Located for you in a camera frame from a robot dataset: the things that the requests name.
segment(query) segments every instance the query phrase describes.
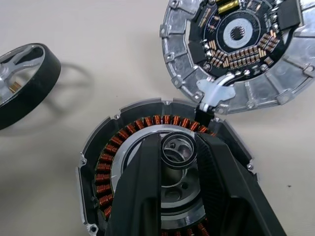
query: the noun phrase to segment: white table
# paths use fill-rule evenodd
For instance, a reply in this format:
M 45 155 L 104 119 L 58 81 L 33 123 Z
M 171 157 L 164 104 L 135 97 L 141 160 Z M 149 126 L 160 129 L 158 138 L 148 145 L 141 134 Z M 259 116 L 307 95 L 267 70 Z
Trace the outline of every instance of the white table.
M 0 131 L 1 235 L 88 235 L 74 170 L 89 134 L 132 102 L 184 98 L 162 58 L 158 29 L 166 5 L 2 1 L 0 54 L 41 42 L 63 62 L 63 71 L 43 103 Z M 315 85 L 282 107 L 227 117 L 254 154 L 261 187 L 288 236 L 313 236 L 315 230 L 314 101 Z

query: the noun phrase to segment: white surface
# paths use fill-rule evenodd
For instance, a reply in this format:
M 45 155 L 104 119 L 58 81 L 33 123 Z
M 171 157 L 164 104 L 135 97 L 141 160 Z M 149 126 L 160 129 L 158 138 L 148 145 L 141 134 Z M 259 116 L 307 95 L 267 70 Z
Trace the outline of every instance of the white surface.
M 158 37 L 166 0 L 2 1 L 0 54 L 46 44 L 66 63 L 48 98 L 0 131 L 0 234 L 87 236 L 75 167 L 93 129 L 141 99 L 183 96 Z M 315 85 L 282 107 L 228 120 L 255 156 L 261 186 L 288 236 L 313 236 Z

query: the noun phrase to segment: copper coil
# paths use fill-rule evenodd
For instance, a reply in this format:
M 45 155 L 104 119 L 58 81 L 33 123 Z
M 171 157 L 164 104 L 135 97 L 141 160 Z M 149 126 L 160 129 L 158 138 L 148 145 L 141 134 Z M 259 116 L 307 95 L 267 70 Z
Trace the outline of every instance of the copper coil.
M 112 163 L 113 159 L 114 159 L 114 156 L 107 154 L 107 153 L 103 153 L 99 158 L 100 161 L 105 161 L 105 162 L 109 162 L 109 163 Z
M 126 126 L 126 129 L 127 131 L 130 133 L 130 134 L 133 134 L 136 132 L 136 129 L 134 128 L 134 126 L 132 124 L 129 124 Z
M 188 236 L 192 236 L 193 235 L 192 229 L 187 229 L 187 235 Z
M 144 124 L 142 122 L 142 120 L 136 120 L 135 125 L 138 129 L 143 129 L 144 128 Z
M 108 190 L 111 190 L 110 184 L 104 184 L 96 187 L 97 194 L 105 193 Z
M 129 135 L 126 131 L 124 131 L 123 129 L 121 129 L 119 132 L 118 132 L 118 135 L 123 139 L 123 140 L 126 140 Z
M 107 182 L 110 181 L 109 174 L 97 174 L 95 177 L 96 182 Z
M 151 117 L 145 117 L 145 118 L 144 118 L 144 122 L 145 122 L 145 124 L 146 124 L 147 126 L 153 125 L 153 122 L 152 122 Z
M 171 123 L 171 115 L 164 115 L 163 124 L 170 124 L 170 123 Z
M 109 218 L 111 212 L 112 212 L 112 206 L 109 206 L 108 208 L 105 209 L 104 214 L 105 214 L 106 219 Z
M 162 122 L 161 122 L 161 116 L 159 116 L 159 115 L 153 116 L 153 123 L 154 123 L 154 124 L 162 124 Z
M 199 128 L 199 132 L 201 132 L 201 133 L 207 133 L 207 132 L 208 132 L 208 128 L 203 125 L 203 126 L 201 126 L 201 127 Z
M 184 118 L 181 123 L 181 127 L 187 128 L 189 126 L 190 120 L 188 118 Z
M 99 165 L 97 166 L 97 170 L 98 171 L 110 171 L 110 164 L 105 164 L 105 163 L 99 163 Z
M 179 125 L 181 123 L 181 118 L 179 116 L 174 116 L 172 124 L 173 125 Z
M 109 194 L 99 199 L 99 205 L 104 206 L 113 201 L 113 195 Z
M 106 145 L 105 150 L 108 152 L 111 152 L 111 153 L 116 153 L 118 148 L 111 145 L 111 144 L 108 144 L 108 145 Z
M 123 144 L 123 141 L 118 137 L 113 137 L 110 141 L 116 144 L 117 146 L 120 146 L 121 144 Z
M 201 223 L 198 224 L 198 229 L 199 229 L 202 236 L 210 236 L 208 234 L 206 228 Z
M 194 121 L 193 123 L 191 123 L 191 126 L 190 126 L 189 129 L 190 129 L 191 131 L 195 132 L 195 131 L 198 129 L 198 127 L 199 127 L 199 123 L 196 122 L 196 121 Z

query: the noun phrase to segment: circuit board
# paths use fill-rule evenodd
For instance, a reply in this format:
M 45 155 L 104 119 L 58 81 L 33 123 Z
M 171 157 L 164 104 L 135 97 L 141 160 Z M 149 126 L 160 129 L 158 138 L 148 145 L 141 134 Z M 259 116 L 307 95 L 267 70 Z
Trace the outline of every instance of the circuit board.
M 268 70 L 286 49 L 276 7 L 273 0 L 217 0 L 201 7 L 189 35 L 192 54 L 200 54 L 194 62 L 214 77 L 232 72 L 253 78 Z

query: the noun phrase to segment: metal plate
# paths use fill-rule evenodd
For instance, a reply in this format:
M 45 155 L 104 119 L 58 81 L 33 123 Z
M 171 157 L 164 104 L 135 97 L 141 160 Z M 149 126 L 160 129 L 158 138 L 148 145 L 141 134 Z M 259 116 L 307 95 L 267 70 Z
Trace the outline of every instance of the metal plate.
M 228 87 L 193 63 L 185 40 L 188 22 L 196 17 L 202 2 L 171 0 L 159 30 L 172 83 L 189 99 L 200 103 L 202 110 L 212 107 L 219 114 L 230 114 L 283 105 L 311 84 L 315 76 L 315 2 L 300 2 L 302 23 L 274 66 L 253 79 Z

